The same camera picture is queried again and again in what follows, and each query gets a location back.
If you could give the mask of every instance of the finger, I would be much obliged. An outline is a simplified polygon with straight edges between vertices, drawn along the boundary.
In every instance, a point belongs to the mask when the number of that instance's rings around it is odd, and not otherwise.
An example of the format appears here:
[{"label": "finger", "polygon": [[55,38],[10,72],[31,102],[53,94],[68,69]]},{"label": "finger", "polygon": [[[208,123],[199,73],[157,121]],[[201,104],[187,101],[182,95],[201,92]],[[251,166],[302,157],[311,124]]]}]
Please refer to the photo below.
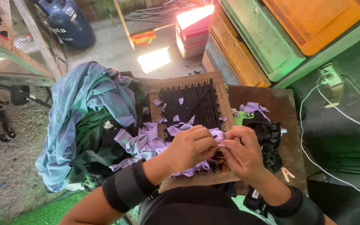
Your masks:
[{"label": "finger", "polygon": [[255,131],[249,127],[237,126],[227,132],[226,139],[233,140],[236,137],[241,139],[245,147],[259,145]]},{"label": "finger", "polygon": [[223,156],[227,161],[227,164],[230,166],[232,170],[237,171],[241,169],[240,163],[229,149],[224,147],[224,148],[220,148],[220,150],[222,151]]},{"label": "finger", "polygon": [[200,161],[210,159],[215,155],[216,150],[216,146],[211,146],[207,150],[201,152],[198,158],[200,159]]},{"label": "finger", "polygon": [[206,128],[202,128],[202,129],[198,129],[198,130],[194,130],[190,133],[192,136],[193,136],[193,140],[199,140],[201,138],[204,138],[204,137],[212,137],[212,134],[210,133],[210,131]]},{"label": "finger", "polygon": [[222,144],[224,144],[227,149],[231,150],[236,158],[247,157],[250,151],[237,141],[224,140],[222,141]]},{"label": "finger", "polygon": [[194,130],[198,130],[198,129],[201,129],[201,128],[204,128],[203,125],[196,125],[196,126],[193,126],[191,127],[190,129],[186,130],[188,133],[191,133],[193,132]]},{"label": "finger", "polygon": [[217,147],[217,141],[215,141],[215,139],[213,139],[213,137],[210,136],[195,141],[195,149],[197,150],[198,154],[207,150],[209,147],[212,146]]}]

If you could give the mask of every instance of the scissors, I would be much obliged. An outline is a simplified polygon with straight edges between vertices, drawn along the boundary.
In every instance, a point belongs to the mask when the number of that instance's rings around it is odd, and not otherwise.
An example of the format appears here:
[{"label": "scissors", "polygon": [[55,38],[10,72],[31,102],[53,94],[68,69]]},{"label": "scissors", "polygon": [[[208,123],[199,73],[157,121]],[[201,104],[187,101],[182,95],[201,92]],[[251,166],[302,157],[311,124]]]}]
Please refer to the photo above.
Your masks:
[{"label": "scissors", "polygon": [[226,174],[229,171],[229,166],[228,166],[227,162],[224,160],[222,152],[220,150],[217,150],[215,152],[215,157],[219,158],[219,160],[208,159],[207,161],[216,164],[216,169],[221,174]]}]

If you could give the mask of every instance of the blue gas tank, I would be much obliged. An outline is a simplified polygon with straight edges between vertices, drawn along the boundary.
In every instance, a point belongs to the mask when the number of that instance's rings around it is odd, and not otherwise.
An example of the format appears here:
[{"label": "blue gas tank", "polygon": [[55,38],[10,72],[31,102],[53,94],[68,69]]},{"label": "blue gas tank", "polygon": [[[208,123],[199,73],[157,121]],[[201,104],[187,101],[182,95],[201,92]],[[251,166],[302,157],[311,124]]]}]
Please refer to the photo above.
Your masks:
[{"label": "blue gas tank", "polygon": [[83,50],[94,41],[90,23],[73,0],[30,0],[38,11],[42,23],[64,43]]}]

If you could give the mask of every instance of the plastic bottle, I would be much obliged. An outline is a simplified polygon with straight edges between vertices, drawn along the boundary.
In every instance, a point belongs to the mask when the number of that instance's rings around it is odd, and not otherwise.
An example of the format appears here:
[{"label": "plastic bottle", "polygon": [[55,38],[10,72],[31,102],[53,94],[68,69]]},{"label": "plastic bottle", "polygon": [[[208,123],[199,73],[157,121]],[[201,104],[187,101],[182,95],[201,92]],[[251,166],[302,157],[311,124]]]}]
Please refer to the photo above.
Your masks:
[{"label": "plastic bottle", "polygon": [[29,36],[19,36],[19,37],[15,38],[14,45],[16,48],[23,51],[23,50],[27,49],[30,46],[29,43],[31,43],[33,41],[34,41],[34,39],[31,34]]}]

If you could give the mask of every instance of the red cooler lid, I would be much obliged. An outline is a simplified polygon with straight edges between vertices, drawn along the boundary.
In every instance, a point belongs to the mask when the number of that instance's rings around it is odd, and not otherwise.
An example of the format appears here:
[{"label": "red cooler lid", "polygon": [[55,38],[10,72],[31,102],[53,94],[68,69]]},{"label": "red cooler lid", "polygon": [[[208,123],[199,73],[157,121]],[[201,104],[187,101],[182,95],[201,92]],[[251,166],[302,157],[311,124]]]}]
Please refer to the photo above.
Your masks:
[{"label": "red cooler lid", "polygon": [[185,38],[208,32],[210,18],[215,6],[196,8],[177,15],[177,24]]}]

